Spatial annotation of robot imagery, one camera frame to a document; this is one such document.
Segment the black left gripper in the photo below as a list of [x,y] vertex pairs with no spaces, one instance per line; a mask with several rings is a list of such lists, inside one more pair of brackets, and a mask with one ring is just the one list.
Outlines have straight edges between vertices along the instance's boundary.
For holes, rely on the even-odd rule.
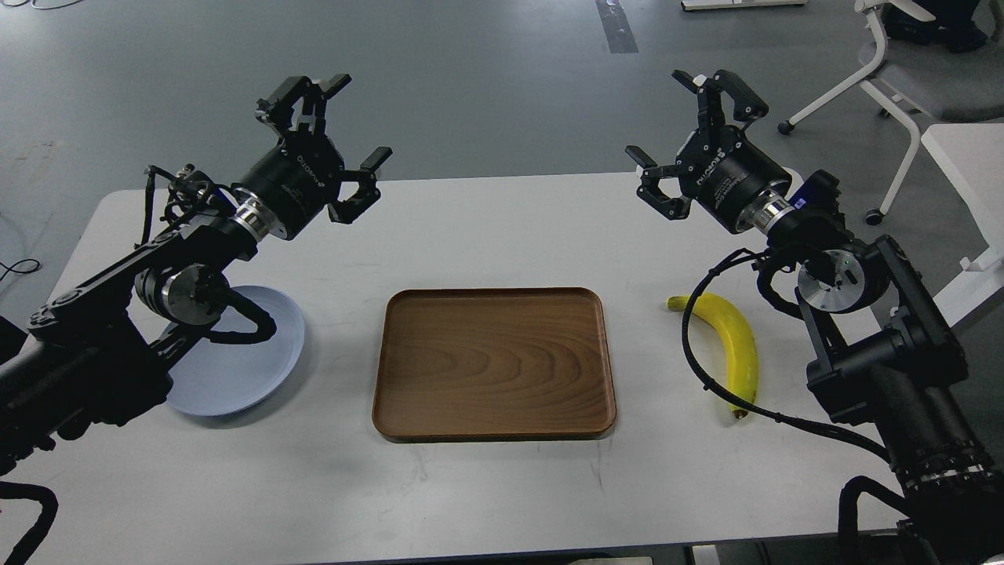
[[[270,235],[294,239],[327,203],[331,222],[351,224],[380,200],[376,172],[392,149],[379,146],[359,168],[344,170],[341,154],[326,135],[326,106],[351,80],[349,74],[320,82],[290,76],[257,101],[257,121],[278,140],[235,190],[240,203],[254,198],[271,211]],[[342,182],[355,183],[356,191],[338,200]]]

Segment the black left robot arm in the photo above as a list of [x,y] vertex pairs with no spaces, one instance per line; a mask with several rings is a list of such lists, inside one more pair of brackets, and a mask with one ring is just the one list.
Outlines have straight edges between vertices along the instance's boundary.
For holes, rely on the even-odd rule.
[[380,199],[378,147],[355,170],[326,135],[326,106],[348,74],[290,76],[257,103],[275,146],[238,182],[193,165],[146,168],[144,227],[132,253],[11,326],[1,387],[2,472],[90,425],[123,426],[166,401],[171,369],[195,344],[257,344],[276,334],[224,271],[266,236],[291,240],[322,209],[349,224]]

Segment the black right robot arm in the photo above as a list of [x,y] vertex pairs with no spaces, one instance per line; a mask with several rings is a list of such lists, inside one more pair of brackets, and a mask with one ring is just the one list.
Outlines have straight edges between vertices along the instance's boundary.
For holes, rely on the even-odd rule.
[[[846,228],[838,179],[818,170],[788,198],[792,175],[749,142],[769,107],[734,72],[673,72],[698,100],[698,125],[671,164],[630,144],[638,196],[669,221],[699,203],[731,235],[751,228],[762,253],[740,248],[710,269],[682,303],[682,350],[704,388],[772,421],[864,448],[896,476],[900,493],[866,476],[840,490],[840,561],[860,564],[858,500],[870,494],[903,515],[897,536],[910,564],[1002,562],[1002,469],[951,394],[964,381],[964,351],[921,276],[888,235],[866,243]],[[749,262],[758,293],[806,325],[815,359],[807,387],[831,419],[806,421],[763,409],[700,367],[689,323],[712,280]]]

